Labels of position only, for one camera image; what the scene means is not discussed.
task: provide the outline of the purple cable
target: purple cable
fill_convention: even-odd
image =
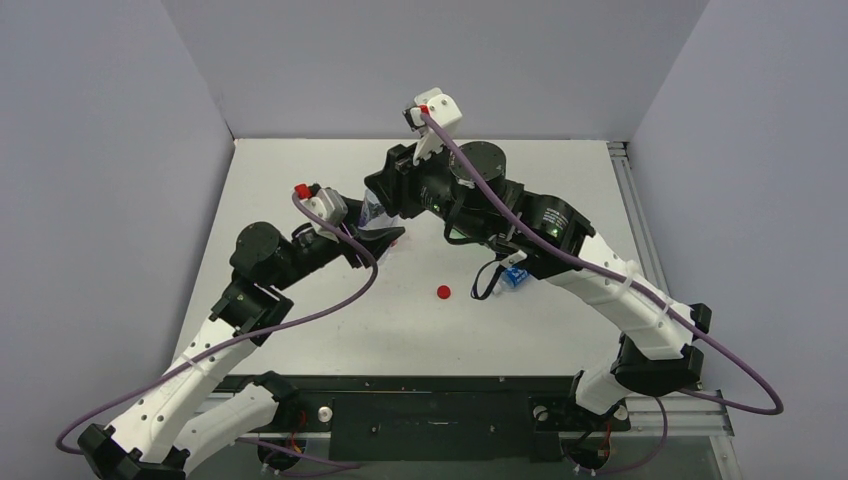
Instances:
[[[287,476],[287,477],[319,477],[321,475],[329,475],[329,474],[332,474],[332,473],[341,472],[343,470],[354,470],[354,469],[361,467],[361,465],[359,465],[358,463],[334,462],[334,461],[328,460],[326,458],[315,457],[315,456],[312,456],[312,455],[307,455],[305,453],[298,453],[294,450],[282,447],[282,446],[274,444],[274,443],[264,442],[262,440],[259,440],[258,438],[240,437],[240,438],[237,438],[236,441],[239,442],[239,443],[249,443],[251,445],[258,445],[260,447],[270,448],[271,450],[274,450],[275,452],[283,453],[283,454],[289,455],[291,457],[302,458],[304,460],[309,460],[310,462],[321,463],[323,465],[334,467],[334,470],[329,470],[329,471],[326,471],[326,472],[303,472],[303,473],[298,473],[298,472],[288,472],[287,473],[285,471],[280,472],[280,474]]]
[[[285,323],[282,323],[280,325],[275,325],[273,327],[263,328],[261,330],[256,330],[255,332],[250,332],[250,333],[246,333],[244,335],[239,335],[238,337],[231,338],[227,341],[221,342],[218,345],[215,345],[212,348],[209,348],[208,350],[196,355],[194,358],[191,359],[191,362],[198,363],[201,360],[203,360],[204,358],[209,357],[211,355],[214,355],[215,353],[220,352],[221,350],[223,350],[227,347],[231,347],[231,346],[233,346],[233,345],[235,345],[239,342],[243,342],[245,340],[248,340],[248,339],[251,339],[251,338],[254,338],[254,337],[259,337],[259,336],[262,336],[262,335],[268,335],[270,333],[274,333],[274,332],[277,332],[277,331],[280,331],[280,330],[285,330],[287,328],[296,327],[298,325],[303,325],[304,323],[311,322],[312,320],[316,320],[316,319],[321,318],[321,317],[326,317],[327,315],[334,313],[334,312],[337,312],[337,311],[341,310],[342,308],[344,308],[344,307],[350,305],[351,303],[355,302],[357,299],[359,299],[359,297],[364,295],[365,292],[367,292],[369,288],[371,288],[371,285],[374,284],[374,281],[377,279],[377,260],[375,260],[374,256],[371,255],[371,252],[369,252],[359,242],[354,240],[353,237],[348,236],[347,234],[345,234],[344,232],[342,232],[338,228],[334,227],[333,225],[330,225],[329,223],[325,222],[323,219],[318,218],[317,215],[315,215],[312,212],[310,212],[309,210],[307,210],[306,207],[301,205],[300,198],[298,198],[296,192],[292,193],[292,202],[294,202],[294,206],[298,210],[300,210],[300,212],[302,214],[306,215],[307,218],[309,218],[313,222],[317,223],[318,225],[321,225],[322,227],[326,228],[328,231],[332,232],[333,235],[335,235],[341,241],[343,241],[343,242],[347,243],[348,245],[350,245],[351,247],[353,247],[354,250],[356,250],[363,257],[365,257],[365,260],[368,262],[367,265],[371,267],[371,276],[368,277],[368,281],[365,282],[365,285],[360,287],[360,289],[357,290],[353,295],[351,295],[350,297],[348,297],[348,298],[342,300],[341,302],[333,305],[332,307],[326,308],[324,310],[321,310],[320,312],[313,313],[311,315],[307,315],[307,316],[302,317],[302,318],[298,318],[297,320],[292,320],[290,322],[285,322]],[[71,433],[71,431],[73,431],[75,428],[79,427],[83,423],[91,420],[95,416],[100,415],[101,413],[103,413],[103,412],[105,412],[105,411],[107,411],[111,408],[114,408],[114,407],[116,407],[116,406],[118,406],[118,405],[120,405],[124,402],[132,400],[135,397],[138,397],[139,395],[144,394],[148,390],[152,390],[152,389],[162,385],[163,383],[167,382],[168,380],[179,375],[184,370],[188,369],[190,366],[191,366],[191,364],[189,362],[183,363],[182,365],[171,369],[169,372],[165,373],[164,375],[162,375],[161,377],[159,377],[155,381],[153,381],[153,382],[151,382],[151,383],[149,383],[149,384],[147,384],[143,387],[137,388],[137,389],[133,390],[132,392],[129,392],[125,395],[121,395],[120,397],[112,400],[111,402],[105,403],[105,404],[95,408],[94,410],[83,414],[81,417],[79,417],[76,420],[74,420],[73,422],[71,422],[70,425],[65,427],[65,429],[62,430],[59,433],[59,436],[56,438],[56,442],[55,442],[56,448],[58,448],[59,450],[65,452],[65,453],[70,453],[70,454],[73,454],[73,455],[82,455],[82,451],[80,449],[74,448],[74,447],[71,447],[71,446],[68,446],[68,445],[65,444],[65,437],[67,437],[68,434]]]
[[[557,247],[551,245],[550,243],[542,239],[542,237],[537,235],[533,230],[531,230],[527,225],[525,225],[521,221],[521,219],[515,216],[515,214],[510,211],[509,207],[504,205],[501,199],[498,198],[497,194],[495,194],[495,192],[492,191],[492,188],[489,187],[489,185],[486,183],[486,180],[483,179],[483,177],[480,175],[480,172],[478,172],[474,168],[474,165],[471,163],[470,160],[468,160],[468,157],[465,156],[465,154],[462,152],[456,142],[453,141],[448,132],[446,132],[438,123],[436,123],[436,121],[433,120],[433,118],[428,113],[422,112],[421,119],[424,121],[425,124],[427,124],[428,127],[430,127],[436,133],[436,135],[439,136],[442,142],[444,142],[445,146],[447,146],[451,153],[453,153],[454,157],[459,160],[465,170],[468,171],[468,173],[471,175],[471,178],[474,179],[475,185],[477,185],[480,191],[483,192],[483,195],[485,195],[486,198],[489,199],[495,209],[497,209],[498,212],[500,212],[500,214],[503,215],[504,218],[509,221],[509,223],[511,223],[513,226],[515,226],[515,228],[517,228],[521,233],[523,233],[524,236],[529,238],[533,243],[541,247],[549,254],[557,257],[558,259],[562,260],[563,262],[569,265],[578,268],[585,268],[590,272],[595,272],[599,275],[602,275],[611,280],[615,280],[619,283],[623,283],[625,280],[627,280],[624,275],[613,272],[612,270],[607,270],[606,268],[601,267],[600,265],[595,265],[594,263],[587,262],[567,252],[563,252],[562,250],[558,249]],[[660,298],[657,294],[652,292],[649,288],[642,285],[641,283],[633,282],[630,288],[636,290],[637,292],[647,297],[661,310],[666,310],[668,308],[668,305],[662,298]],[[727,347],[714,340],[709,335],[701,332],[695,326],[690,325],[689,322],[686,321],[686,319],[684,319],[676,311],[668,309],[668,315],[672,319],[674,319],[674,321],[676,321],[680,325],[683,325],[683,327],[689,330],[696,338],[703,340],[704,343],[713,347],[716,351],[727,357],[728,360],[736,364],[736,366],[742,369],[742,371],[747,373],[748,376],[750,376],[755,382],[757,382],[757,384],[760,385],[760,387],[762,387],[763,390],[765,390],[765,392],[774,402],[774,408],[753,407],[750,405],[745,405],[742,403],[733,402],[730,400],[725,400],[723,398],[718,398],[704,393],[693,392],[691,390],[686,389],[681,389],[680,392],[685,393],[687,395],[691,395],[696,398],[709,400],[711,402],[719,403],[728,407],[737,408],[739,410],[743,410],[750,413],[757,413],[760,415],[779,415],[783,413],[783,400],[780,399],[780,396],[777,394],[774,388],[769,385],[766,379],[763,378],[763,376],[760,375],[756,370],[754,370],[753,367],[745,363],[744,360],[739,358],[735,353],[731,352]]]
[[[660,453],[660,451],[663,449],[663,447],[665,447],[665,443],[668,440],[668,413],[666,413],[665,405],[662,404],[662,402],[660,401],[659,398],[653,397],[653,399],[656,400],[657,405],[660,406],[660,413],[662,413],[662,416],[663,416],[663,434],[660,437],[660,443],[658,443],[657,446],[654,447],[653,450],[651,450],[651,453],[645,455],[645,458],[643,458],[642,460],[639,460],[638,462],[631,463],[630,465],[624,465],[623,467],[615,467],[615,468],[609,468],[609,469],[605,468],[603,470],[594,470],[594,473],[592,474],[592,476],[598,476],[599,477],[601,475],[615,475],[617,473],[624,473],[624,472],[629,472],[630,470],[636,470],[637,468],[640,468],[640,467],[647,465],[648,462],[653,460],[654,457],[656,457]],[[577,465],[577,467],[580,469],[581,472],[586,472],[586,473],[592,473],[593,472],[592,469],[586,468],[582,465],[578,465],[577,462],[575,462],[571,458],[571,456],[568,455],[568,451],[565,452],[565,457],[567,459],[569,459],[571,461],[571,463]]]

